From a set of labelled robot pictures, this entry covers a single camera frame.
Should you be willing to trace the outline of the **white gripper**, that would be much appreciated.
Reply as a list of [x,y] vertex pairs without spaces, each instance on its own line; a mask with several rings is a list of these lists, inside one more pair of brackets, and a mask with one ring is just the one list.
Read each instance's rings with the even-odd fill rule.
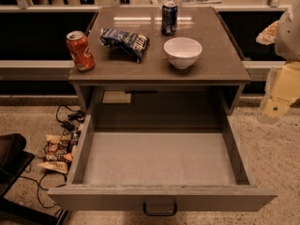
[[272,68],[266,80],[265,93],[257,116],[262,124],[272,125],[300,98],[300,62],[286,61],[281,68]]

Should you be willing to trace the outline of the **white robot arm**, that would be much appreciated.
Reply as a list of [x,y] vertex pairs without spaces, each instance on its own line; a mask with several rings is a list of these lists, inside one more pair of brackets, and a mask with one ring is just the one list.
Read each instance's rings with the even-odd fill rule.
[[285,59],[283,67],[271,68],[267,75],[258,115],[261,123],[274,124],[300,98],[300,1],[295,0],[256,41],[263,45],[275,44],[276,54]]

